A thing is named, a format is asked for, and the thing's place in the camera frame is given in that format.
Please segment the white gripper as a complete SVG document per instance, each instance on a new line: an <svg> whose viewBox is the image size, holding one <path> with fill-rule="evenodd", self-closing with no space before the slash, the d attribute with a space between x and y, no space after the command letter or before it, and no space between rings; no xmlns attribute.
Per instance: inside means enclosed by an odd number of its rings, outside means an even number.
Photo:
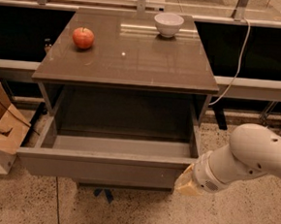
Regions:
<svg viewBox="0 0 281 224"><path fill-rule="evenodd" d="M194 165L188 166L174 183L174 190L181 195L200 196L201 190L214 194L227 189L227 184L221 182L210 169L210 157L211 151L208 151Z"/></svg>

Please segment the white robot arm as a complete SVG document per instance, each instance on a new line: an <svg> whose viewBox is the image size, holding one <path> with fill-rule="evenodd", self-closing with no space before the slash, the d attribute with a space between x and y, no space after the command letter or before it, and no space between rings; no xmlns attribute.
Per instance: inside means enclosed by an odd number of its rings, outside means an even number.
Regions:
<svg viewBox="0 0 281 224"><path fill-rule="evenodd" d="M182 195L225 190L235 181L274 175L281 178L281 136L257 124L243 124L229 143L201 155L174 184Z"/></svg>

